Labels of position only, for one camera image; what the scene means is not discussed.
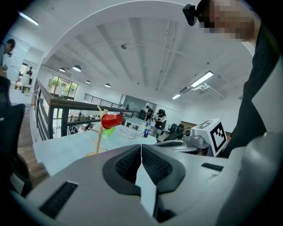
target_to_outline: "green object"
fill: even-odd
[[[114,132],[115,127],[112,127],[110,129],[103,129],[102,137],[108,139],[109,136]]]

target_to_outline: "wooden floor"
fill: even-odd
[[[21,126],[18,141],[18,154],[24,158],[28,165],[31,177],[30,179],[33,187],[49,177],[44,166],[41,163],[38,164],[35,158],[31,138],[30,108],[26,108],[23,123]]]

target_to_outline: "railing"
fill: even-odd
[[[92,104],[99,105],[99,106],[106,106],[106,107],[111,107],[111,108],[119,108],[121,106],[119,104],[115,104],[110,101],[106,101],[98,97],[91,96],[89,94],[85,94],[84,99],[86,101],[91,102]]]
[[[61,136],[67,135],[67,128],[69,126],[99,122],[100,119],[86,120],[86,121],[74,121],[68,122],[69,110],[90,110],[99,111],[97,105],[82,103],[77,101],[68,101],[64,99],[54,98],[44,86],[36,80],[34,86],[34,99],[35,99],[35,115],[36,115],[36,126],[38,128],[40,137],[42,140],[53,138],[53,113],[54,109],[62,109],[62,119],[61,119]],[[126,116],[137,117],[137,111],[118,109],[113,107],[108,107],[101,105],[102,110],[107,109],[109,112],[117,112],[123,115],[123,113],[129,114]]]

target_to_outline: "ceiling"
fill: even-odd
[[[206,83],[218,91],[243,86],[252,68],[252,55],[240,41],[208,34],[198,24],[189,26],[180,13],[187,1],[119,4],[124,2],[37,0],[26,13],[39,26],[20,18],[14,32],[44,52],[45,66],[58,71],[79,64],[81,73],[64,74],[97,86],[110,83],[123,93],[142,89],[171,99],[208,70],[215,76]],[[206,95],[188,92],[182,100]]]
[[[120,19],[70,39],[45,65],[58,70],[79,64],[80,76],[66,74],[81,82],[110,82],[114,88],[129,80],[168,96],[208,70],[215,76],[206,83],[215,89],[249,75],[252,55],[241,42],[197,30],[166,19]],[[196,94],[190,92],[187,98],[195,98]]]

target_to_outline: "ceiling light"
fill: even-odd
[[[196,87],[200,83],[204,82],[208,78],[210,78],[213,75],[211,71],[208,71],[203,77],[201,77],[199,80],[197,80],[195,83],[191,84],[192,87]]]
[[[73,69],[77,72],[81,72],[81,67],[77,64],[73,66]]]
[[[180,94],[177,94],[175,97],[173,97],[172,99],[175,100],[177,99],[178,97],[180,97],[181,95]]]
[[[38,26],[38,22],[35,21],[34,19],[32,19],[31,17],[23,14],[22,12],[18,12],[20,16],[22,16],[23,18],[29,20],[30,22],[32,22],[33,24],[37,25]]]

